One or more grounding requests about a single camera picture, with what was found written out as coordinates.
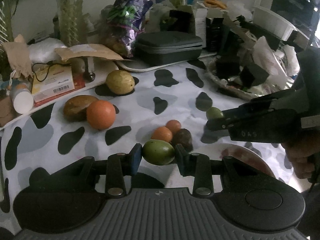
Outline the right hand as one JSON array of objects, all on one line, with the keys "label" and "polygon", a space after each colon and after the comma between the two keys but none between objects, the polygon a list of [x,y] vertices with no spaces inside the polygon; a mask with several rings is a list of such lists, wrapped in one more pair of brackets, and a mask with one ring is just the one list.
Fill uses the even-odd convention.
[{"label": "right hand", "polygon": [[319,134],[301,135],[298,139],[282,143],[287,158],[299,179],[309,179],[315,170],[315,165],[308,157],[319,152]]}]

